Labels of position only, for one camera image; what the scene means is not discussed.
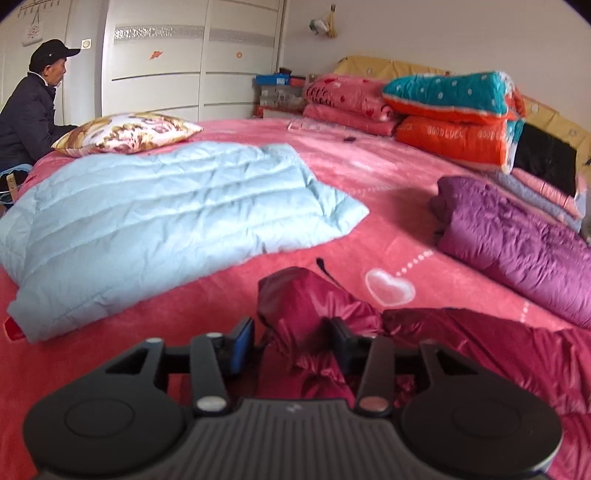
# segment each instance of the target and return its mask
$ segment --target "wooden chair leg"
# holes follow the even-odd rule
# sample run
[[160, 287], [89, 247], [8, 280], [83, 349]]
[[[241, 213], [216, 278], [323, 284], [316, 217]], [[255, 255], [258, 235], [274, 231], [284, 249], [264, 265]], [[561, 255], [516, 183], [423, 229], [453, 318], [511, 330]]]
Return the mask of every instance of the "wooden chair leg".
[[6, 175], [6, 183], [8, 183], [8, 191], [10, 192], [10, 197], [14, 203], [18, 199], [18, 186], [17, 181], [14, 179], [14, 173]]

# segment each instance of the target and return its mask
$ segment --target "jacket sleeve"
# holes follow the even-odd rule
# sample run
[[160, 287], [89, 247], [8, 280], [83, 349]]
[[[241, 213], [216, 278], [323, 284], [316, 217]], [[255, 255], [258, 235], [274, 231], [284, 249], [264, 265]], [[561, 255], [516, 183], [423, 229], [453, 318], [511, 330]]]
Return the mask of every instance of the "jacket sleeve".
[[43, 104], [34, 98], [12, 116], [12, 127], [34, 161], [51, 152], [49, 121]]
[[51, 144], [53, 145], [53, 142], [59, 140], [66, 133], [71, 132], [75, 128], [77, 128], [77, 125], [56, 125], [51, 133]]

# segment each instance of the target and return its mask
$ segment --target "purple puffer jacket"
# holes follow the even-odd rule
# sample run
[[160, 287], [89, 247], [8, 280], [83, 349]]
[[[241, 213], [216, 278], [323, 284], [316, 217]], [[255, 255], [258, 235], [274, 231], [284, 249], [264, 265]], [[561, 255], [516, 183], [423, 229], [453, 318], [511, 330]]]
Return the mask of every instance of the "purple puffer jacket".
[[468, 177], [442, 177], [430, 200], [445, 223], [437, 246], [566, 320], [591, 328], [591, 248], [498, 189]]

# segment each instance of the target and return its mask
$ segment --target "elderly man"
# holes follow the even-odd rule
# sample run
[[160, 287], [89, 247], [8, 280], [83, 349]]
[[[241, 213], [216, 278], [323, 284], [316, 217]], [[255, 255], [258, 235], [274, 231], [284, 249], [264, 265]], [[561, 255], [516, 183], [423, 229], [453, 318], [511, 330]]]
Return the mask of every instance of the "elderly man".
[[56, 87], [66, 73], [66, 59], [80, 53], [60, 40], [42, 43], [33, 55], [29, 72], [0, 113], [0, 171], [20, 164], [34, 165], [51, 145], [75, 125], [54, 124]]

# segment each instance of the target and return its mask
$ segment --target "stack of folded blankets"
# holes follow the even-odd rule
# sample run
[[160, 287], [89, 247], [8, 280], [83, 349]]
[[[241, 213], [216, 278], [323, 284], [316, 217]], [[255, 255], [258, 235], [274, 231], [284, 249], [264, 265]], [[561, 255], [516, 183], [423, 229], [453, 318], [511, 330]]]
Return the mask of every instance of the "stack of folded blankets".
[[309, 104], [304, 116], [389, 137], [400, 116], [382, 96], [385, 85], [380, 80], [324, 75], [306, 88], [304, 97]]
[[384, 87], [384, 99], [409, 115], [398, 141], [477, 170], [511, 172], [525, 105], [506, 73], [402, 77]]
[[401, 77], [384, 87], [392, 109], [409, 115], [396, 140], [486, 175], [576, 232], [587, 185], [576, 151], [525, 124], [525, 105], [505, 72]]

